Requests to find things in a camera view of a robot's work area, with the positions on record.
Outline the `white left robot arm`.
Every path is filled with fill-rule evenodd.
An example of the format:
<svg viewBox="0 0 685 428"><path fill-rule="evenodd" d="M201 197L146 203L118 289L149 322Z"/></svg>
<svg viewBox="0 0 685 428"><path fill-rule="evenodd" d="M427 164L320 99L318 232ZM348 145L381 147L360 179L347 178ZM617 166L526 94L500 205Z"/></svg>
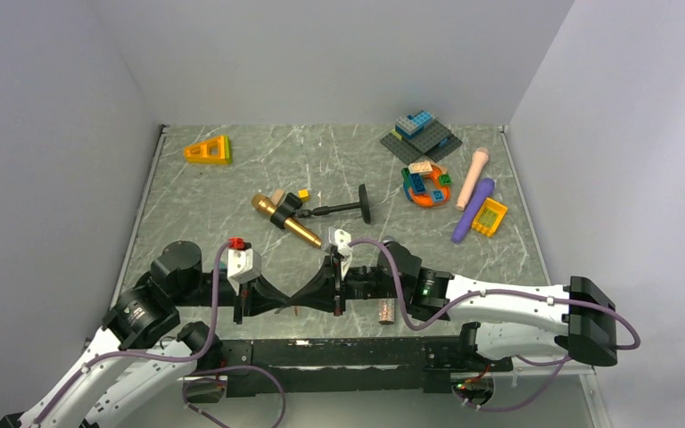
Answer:
<svg viewBox="0 0 685 428"><path fill-rule="evenodd" d="M231 238L219 249L228 263L202 269L202 251L189 241L164 248L149 271L103 317L78 360L30 409L3 416L0 427L116 427L163 388L183 379L186 407L201 385L235 388L252 365L247 350L216 334L222 306L235 322L287 306L289 297L260 273L260 256Z"/></svg>

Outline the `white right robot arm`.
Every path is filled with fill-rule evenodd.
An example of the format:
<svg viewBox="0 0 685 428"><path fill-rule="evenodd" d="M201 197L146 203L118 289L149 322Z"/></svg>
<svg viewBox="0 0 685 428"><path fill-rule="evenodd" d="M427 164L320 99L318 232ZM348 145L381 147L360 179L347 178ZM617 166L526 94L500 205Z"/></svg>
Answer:
<svg viewBox="0 0 685 428"><path fill-rule="evenodd" d="M393 298L413 331L439 320L459 326L465 340L456 347L457 360L471 371L515 356L618 362L615 303L587 277L543 286L488 283L423 267L397 242L377 247L374 267L345 267L346 245L325 256L290 305L340 315L349 300Z"/></svg>

